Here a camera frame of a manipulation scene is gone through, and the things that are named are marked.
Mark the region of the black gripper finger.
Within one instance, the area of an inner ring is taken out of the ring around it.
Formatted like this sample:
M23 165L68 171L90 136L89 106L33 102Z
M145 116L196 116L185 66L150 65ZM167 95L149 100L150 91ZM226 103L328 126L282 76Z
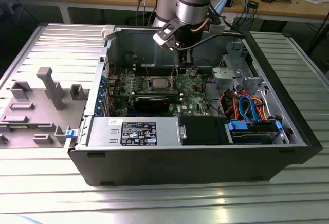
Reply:
M192 50L183 50L178 52L178 65L181 69L189 68L193 65Z

